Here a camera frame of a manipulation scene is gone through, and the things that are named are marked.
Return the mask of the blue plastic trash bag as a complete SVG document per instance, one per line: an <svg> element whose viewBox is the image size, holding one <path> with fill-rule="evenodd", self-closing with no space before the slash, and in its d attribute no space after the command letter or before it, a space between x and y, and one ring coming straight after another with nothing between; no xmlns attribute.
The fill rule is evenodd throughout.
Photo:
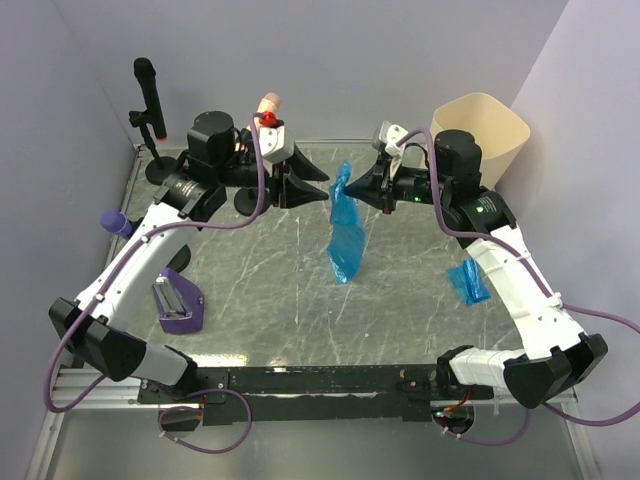
<svg viewBox="0 0 640 480"><path fill-rule="evenodd" d="M357 201L346 195L351 175L352 166L344 161L329 188L331 236L327 255L338 284L347 284L356 277L362 264L366 243L366 233Z"/></svg>

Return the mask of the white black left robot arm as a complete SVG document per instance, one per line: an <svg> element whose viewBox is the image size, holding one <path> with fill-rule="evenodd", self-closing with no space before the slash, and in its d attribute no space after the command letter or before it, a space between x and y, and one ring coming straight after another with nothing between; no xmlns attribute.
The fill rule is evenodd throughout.
<svg viewBox="0 0 640 480"><path fill-rule="evenodd" d="M172 400L196 393L197 364L128 331L144 296L170 260L227 200L228 188L291 209L325 201L328 180L299 150L283 121L263 114L254 132L238 131L222 111L200 114L187 133L179 168L167 177L132 237L98 278L73 300L57 299L49 317L61 345L113 381L161 383Z"/></svg>

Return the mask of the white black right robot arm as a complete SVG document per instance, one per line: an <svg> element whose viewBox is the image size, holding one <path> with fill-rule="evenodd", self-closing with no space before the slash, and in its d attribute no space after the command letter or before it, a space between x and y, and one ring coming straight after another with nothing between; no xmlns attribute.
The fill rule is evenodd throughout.
<svg viewBox="0 0 640 480"><path fill-rule="evenodd" d="M506 307L520 350L461 346L437 360L441 394L458 398L470 386L505 389L534 409L586 378L606 355L599 334L587 334L563 308L528 253L504 199L481 184L482 151L473 135L444 130L429 139L425 167L402 163L409 134L384 123L372 141L374 165L346 195L384 214L399 201L431 205L443 231L477 263Z"/></svg>

